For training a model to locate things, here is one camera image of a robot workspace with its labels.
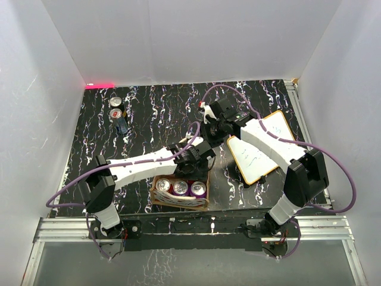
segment black marble surface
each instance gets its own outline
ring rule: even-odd
[[[243,92],[261,115],[282,110],[295,139],[303,141],[294,110],[283,80],[258,80],[225,83]],[[188,126],[202,119],[198,103],[213,83],[183,85],[134,86],[85,91],[75,131],[65,184],[83,173],[93,156],[107,159],[139,156],[181,140]],[[109,119],[111,97],[121,97],[129,117],[129,132],[118,136]],[[232,91],[218,88],[207,102],[228,97],[238,109],[245,103]],[[246,186],[228,149],[223,144],[214,149],[216,163],[211,174],[210,210],[272,207],[282,195],[285,175],[278,168],[271,172],[264,185]],[[149,196],[152,178],[132,183],[115,192],[114,202],[121,214],[179,211],[178,208],[152,205]],[[60,203],[82,202],[74,187],[60,197]],[[324,196],[317,199],[325,203]],[[62,208],[54,216],[83,216],[78,208]]]

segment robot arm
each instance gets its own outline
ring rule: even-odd
[[[105,236],[117,237],[123,229],[121,219],[113,203],[114,191],[142,179],[157,175],[175,175],[182,178],[204,180],[214,152],[208,142],[197,138],[181,155],[169,159],[185,147],[186,143],[177,143],[159,151],[121,160],[106,160],[96,156],[88,166],[94,169],[104,165],[132,163],[128,166],[110,167],[96,172],[79,182],[79,190],[86,204],[86,211],[93,213],[101,223],[101,231]]]
[[[202,102],[200,108],[204,112],[204,120],[201,123],[203,141],[194,141],[194,145],[181,155],[170,160],[160,160],[178,153],[185,147],[185,142],[169,145],[154,153],[122,160],[106,161],[103,156],[96,156],[90,163],[88,169],[106,164],[135,162],[130,166],[104,169],[79,182],[86,210],[98,218],[101,230],[106,236],[117,237],[123,229],[113,204],[115,190],[131,182],[157,175],[174,174],[202,181],[216,156],[212,148],[222,144],[228,135],[235,135],[257,147],[286,173],[282,197],[258,225],[258,230],[263,234],[275,234],[282,224],[328,186],[324,157],[320,151],[307,151],[268,136],[262,130],[255,114],[236,111],[226,98],[210,105]],[[144,161],[145,164],[136,164],[138,161]]]
[[[257,147],[286,173],[282,197],[258,225],[263,234],[275,234],[282,224],[328,186],[324,156],[320,151],[308,151],[272,138],[263,131],[255,114],[236,111],[226,98],[211,105],[201,102],[200,108],[204,111],[202,136],[212,146],[221,144],[227,135],[235,135]]]

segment cable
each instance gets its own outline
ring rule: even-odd
[[[291,143],[291,144],[296,144],[296,145],[303,145],[303,146],[308,146],[308,147],[311,147],[311,148],[315,148],[321,152],[323,152],[325,155],[327,155],[328,157],[330,157],[344,172],[344,174],[346,175],[346,177],[348,178],[349,180],[349,183],[351,184],[351,188],[352,188],[352,200],[350,202],[350,204],[348,206],[346,206],[345,208],[343,208],[342,210],[328,210],[328,209],[325,209],[324,207],[320,207],[320,206],[316,206],[315,204],[311,204],[311,203],[308,203],[307,205],[308,206],[311,206],[311,207],[315,207],[319,210],[324,210],[325,212],[328,212],[328,213],[344,213],[344,212],[347,212],[348,210],[350,210],[353,205],[355,204],[356,202],[356,199],[357,199],[357,190],[356,190],[356,185],[355,185],[355,182],[351,176],[351,174],[349,174],[349,171],[346,169],[346,167],[339,161],[339,159],[337,159],[333,154],[331,154],[330,152],[326,151],[325,149],[323,148],[320,148],[314,144],[310,144],[310,143],[307,143],[307,142],[301,142],[301,141],[294,141],[294,140],[287,140],[287,139],[283,139],[283,138],[279,138],[278,136],[272,134],[270,131],[267,131],[266,127],[264,126],[263,122],[262,122],[262,118],[261,118],[261,115],[259,114],[259,112],[257,110],[255,110],[250,102],[246,99],[246,97],[240,93],[237,89],[229,86],[229,85],[213,85],[212,87],[210,87],[206,93],[204,94],[204,96],[202,97],[202,102],[204,102],[205,100],[205,97],[209,94],[209,92],[214,89],[214,88],[218,88],[219,86],[221,87],[225,87],[225,88],[229,88],[231,89],[232,91],[234,91],[235,93],[237,93],[240,97],[242,97],[242,99],[247,103],[248,107],[257,115],[258,117],[258,120],[259,120],[259,123],[260,123],[260,126],[262,127],[263,131],[266,132],[267,134],[269,134],[272,138],[274,139],[278,139],[279,141],[281,142],[284,142],[284,143]]]
[[[124,167],[124,166],[131,166],[133,164],[143,164],[143,163],[152,163],[152,162],[163,162],[163,161],[169,161],[169,160],[172,160],[174,158],[176,158],[177,156],[179,156],[182,152],[184,152],[185,150],[188,149],[189,146],[192,145],[193,141],[196,139],[196,137],[199,135],[200,133],[200,123],[198,122],[193,122],[190,126],[189,126],[189,129],[188,129],[188,132],[190,131],[191,127],[193,125],[197,125],[197,130],[196,130],[196,133],[195,135],[192,137],[192,139],[190,139],[190,141],[188,142],[188,144],[185,145],[184,148],[182,148],[179,152],[173,154],[172,156],[170,157],[167,157],[167,158],[159,158],[159,159],[149,159],[149,160],[140,160],[140,161],[136,161],[136,162],[124,162],[124,163],[118,163],[118,164],[109,164],[109,165],[105,165],[105,166],[101,166],[101,167],[97,167],[95,169],[92,169],[82,175],[80,175],[78,178],[74,179],[73,181],[71,181],[69,184],[67,184],[66,186],[64,186],[62,189],[60,189],[58,192],[56,192],[47,202],[46,202],[46,206],[47,207],[84,207],[85,205],[84,204],[77,204],[77,203],[70,203],[70,204],[51,204],[55,198],[57,198],[59,195],[61,195],[64,191],[66,191],[67,189],[69,189],[70,187],[74,186],[76,183],[78,183],[79,181],[81,181],[82,179],[84,178],[87,178],[88,176],[90,176],[91,174],[94,174],[98,171],[101,171],[101,170],[105,170],[105,169],[109,169],[109,168],[112,168],[112,167]]]
[[[296,249],[297,249],[298,246],[299,246],[300,239],[301,239],[301,237],[302,237],[302,233],[301,233],[301,231],[300,231],[300,226],[299,226],[296,222],[294,222],[293,220],[289,220],[289,222],[296,226],[296,228],[297,228],[297,230],[298,230],[298,239],[296,240],[296,244],[295,244],[295,246],[293,247],[293,249],[292,249],[289,253],[287,253],[287,254],[285,254],[284,256],[282,256],[282,258],[287,258],[287,257],[291,256],[291,254],[294,253],[294,252],[296,251]]]
[[[93,242],[95,243],[97,249],[99,250],[100,253],[102,253],[102,255],[104,257],[106,257],[109,261],[112,259],[110,257],[110,255],[108,255],[103,249],[102,247],[96,242],[96,239],[94,237],[94,234],[93,232],[91,231],[91,228],[90,228],[90,223],[89,223],[89,213],[86,213],[86,226],[88,227],[88,231],[89,231],[89,234],[91,236],[91,239],[93,240]]]

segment small whiteboard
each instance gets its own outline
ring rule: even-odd
[[[280,110],[265,117],[263,123],[271,133],[281,138],[294,140],[286,119]],[[227,146],[229,146],[243,179],[248,185],[254,184],[261,176],[267,175],[278,167],[272,159],[268,158],[257,147],[235,136],[227,140]]]

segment gray wall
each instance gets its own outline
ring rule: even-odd
[[[340,0],[42,0],[86,83],[300,77]]]
[[[19,285],[85,85],[43,4],[0,0],[0,285]]]
[[[381,2],[343,1],[300,78],[299,96],[313,142],[348,166],[358,188],[347,213],[370,285],[380,285]],[[349,183],[329,165],[336,208]]]

